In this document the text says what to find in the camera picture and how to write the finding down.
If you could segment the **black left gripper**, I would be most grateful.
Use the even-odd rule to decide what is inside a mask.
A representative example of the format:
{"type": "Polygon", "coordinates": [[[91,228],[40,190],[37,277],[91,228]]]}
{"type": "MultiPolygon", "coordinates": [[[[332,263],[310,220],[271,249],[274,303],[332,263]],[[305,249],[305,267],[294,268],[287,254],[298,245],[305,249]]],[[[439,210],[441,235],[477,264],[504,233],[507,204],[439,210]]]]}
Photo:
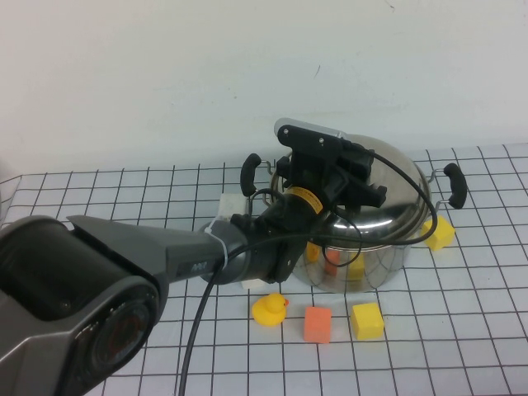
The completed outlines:
{"type": "Polygon", "coordinates": [[[351,184],[351,174],[367,182],[373,162],[365,153],[352,153],[348,160],[342,155],[293,150],[276,163],[276,175],[283,179],[286,196],[300,198],[313,209],[380,208],[386,200],[386,186],[351,184]]]}

